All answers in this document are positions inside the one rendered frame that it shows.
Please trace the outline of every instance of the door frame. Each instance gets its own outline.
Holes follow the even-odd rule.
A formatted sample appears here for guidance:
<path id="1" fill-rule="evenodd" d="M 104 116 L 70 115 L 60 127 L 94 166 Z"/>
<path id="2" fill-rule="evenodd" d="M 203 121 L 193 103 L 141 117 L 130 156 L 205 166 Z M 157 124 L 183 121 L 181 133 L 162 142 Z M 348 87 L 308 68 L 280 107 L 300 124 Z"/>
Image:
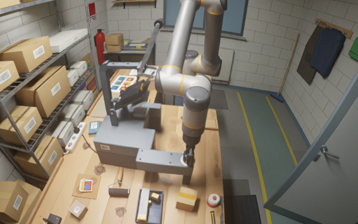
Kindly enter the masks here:
<path id="1" fill-rule="evenodd" d="M 300 162 L 295 167 L 295 169 L 293 169 L 293 171 L 287 177 L 285 182 L 264 204 L 264 208 L 273 211 L 275 213 L 281 214 L 283 216 L 289 217 L 293 220 L 299 221 L 301 223 L 307 223 L 307 224 L 318 223 L 314 220 L 301 216 L 297 213 L 291 212 L 285 208 L 279 207 L 275 205 L 275 203 L 301 176 L 301 174 L 310 165 L 310 163 L 313 161 L 316 155 L 319 154 L 321 146 L 327 143 L 328 139 L 331 137 L 333 132 L 336 130 L 336 128 L 341 123 L 341 121 L 344 119 L 345 115 L 348 113 L 349 109 L 352 107 L 352 105 L 354 104 L 357 98 L 358 98 L 358 71 L 355 73 L 352 81 L 349 83 L 349 86 L 347 87 L 347 90 L 344 92 L 341 100 L 337 104 L 335 110 L 332 112 L 332 115 L 326 122 L 326 125 L 323 127 L 322 131 L 317 136 L 316 140 L 312 143 L 310 148 L 305 153 L 304 157 L 300 160 Z"/>

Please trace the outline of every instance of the wooden workbench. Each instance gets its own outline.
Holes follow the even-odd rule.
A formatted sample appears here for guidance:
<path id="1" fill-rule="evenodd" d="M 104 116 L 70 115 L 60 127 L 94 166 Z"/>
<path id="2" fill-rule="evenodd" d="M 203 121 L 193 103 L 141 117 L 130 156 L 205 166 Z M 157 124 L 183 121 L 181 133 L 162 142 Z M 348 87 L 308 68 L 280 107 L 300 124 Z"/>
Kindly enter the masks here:
<path id="1" fill-rule="evenodd" d="M 149 101 L 153 101 L 156 91 L 151 91 Z M 162 106 L 162 131 L 156 133 L 156 148 L 162 151 L 184 152 L 182 140 L 183 107 Z M 87 129 L 84 137 L 94 148 L 94 136 L 88 135 L 90 121 L 103 121 L 102 118 L 87 116 Z M 182 176 L 165 173 L 149 173 L 140 170 L 124 169 L 123 183 L 130 186 L 129 198 L 110 197 L 108 185 L 116 182 L 119 168 L 101 164 L 96 153 L 86 147 L 83 138 L 80 139 L 75 151 L 64 156 L 57 175 L 53 178 L 38 206 L 33 212 L 33 218 L 28 223 L 43 223 L 50 213 L 62 217 L 61 224 L 112 224 L 135 223 L 135 211 L 139 190 L 149 188 L 164 192 L 162 223 L 165 224 L 210 224 L 210 211 L 215 211 L 216 223 L 220 223 L 221 206 L 210 208 L 206 204 L 208 195 L 216 193 L 223 196 L 223 176 L 221 171 L 221 154 L 216 111 L 210 109 L 207 115 L 207 128 L 195 148 L 195 165 L 191 183 L 187 187 L 198 190 L 198 200 L 193 212 L 175 208 L 176 198 L 182 186 Z M 97 166 L 105 168 L 105 172 L 95 173 Z M 97 199 L 73 197 L 72 192 L 79 173 L 100 175 L 101 181 Z M 88 212 L 82 220 L 77 220 L 68 209 L 72 202 L 78 200 L 88 207 Z"/>

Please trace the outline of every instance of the window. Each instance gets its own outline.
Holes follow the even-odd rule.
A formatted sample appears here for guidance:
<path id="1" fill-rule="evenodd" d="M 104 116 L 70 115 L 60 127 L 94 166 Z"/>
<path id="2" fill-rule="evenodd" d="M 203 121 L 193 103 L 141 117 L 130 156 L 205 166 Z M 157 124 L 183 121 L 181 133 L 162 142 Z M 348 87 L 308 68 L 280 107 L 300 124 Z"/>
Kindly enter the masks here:
<path id="1" fill-rule="evenodd" d="M 228 10 L 224 13 L 223 28 L 224 34 L 242 36 L 246 17 L 248 0 L 228 0 Z M 174 27 L 180 10 L 179 0 L 164 1 L 164 26 Z M 195 14 L 193 29 L 204 30 L 204 12 L 200 7 Z"/>

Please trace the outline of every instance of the broom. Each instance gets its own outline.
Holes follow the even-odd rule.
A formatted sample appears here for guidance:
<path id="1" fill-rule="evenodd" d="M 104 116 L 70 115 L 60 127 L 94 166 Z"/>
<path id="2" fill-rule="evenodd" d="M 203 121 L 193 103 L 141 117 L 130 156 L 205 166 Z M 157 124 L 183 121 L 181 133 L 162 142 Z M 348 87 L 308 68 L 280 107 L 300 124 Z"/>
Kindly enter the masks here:
<path id="1" fill-rule="evenodd" d="M 280 86 L 280 89 L 278 90 L 278 93 L 276 94 L 275 92 L 271 92 L 270 93 L 270 96 L 272 96 L 273 98 L 277 99 L 279 102 L 283 103 L 285 101 L 285 99 L 280 95 L 280 92 L 281 92 L 281 89 L 282 89 L 282 86 L 283 86 L 283 83 L 285 83 L 285 79 L 286 79 L 286 75 L 287 75 L 287 72 L 288 72 L 288 68 L 290 67 L 291 65 L 291 61 L 292 61 L 292 58 L 293 58 L 293 54 L 296 50 L 296 45 L 297 45 L 297 41 L 299 41 L 299 36 L 300 34 L 297 34 L 297 39 L 296 39 L 296 43 L 295 43 L 295 47 L 293 48 L 293 51 L 292 51 L 292 54 L 291 54 L 291 58 L 290 58 L 290 61 L 288 62 L 288 66 L 287 66 L 287 69 L 286 69 L 286 73 L 285 73 L 285 76 L 283 77 L 283 80 L 282 80 L 282 83 L 281 83 L 281 86 Z"/>

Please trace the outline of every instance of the window sill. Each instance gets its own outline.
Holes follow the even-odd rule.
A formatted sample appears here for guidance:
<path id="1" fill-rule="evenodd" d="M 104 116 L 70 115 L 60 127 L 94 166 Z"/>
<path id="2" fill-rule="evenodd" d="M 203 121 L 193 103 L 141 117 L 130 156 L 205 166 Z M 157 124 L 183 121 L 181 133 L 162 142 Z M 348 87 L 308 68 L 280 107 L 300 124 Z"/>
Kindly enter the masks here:
<path id="1" fill-rule="evenodd" d="M 164 32 L 172 32 L 174 31 L 173 27 L 163 27 L 161 29 L 161 31 Z M 205 30 L 192 30 L 192 34 L 205 34 Z M 245 37 L 240 37 L 240 36 L 236 36 L 236 35 L 231 35 L 231 34 L 223 34 L 221 33 L 221 37 L 225 37 L 225 38 L 229 38 L 229 39 L 234 39 L 234 40 L 243 40 L 243 41 L 247 41 L 247 39 Z"/>

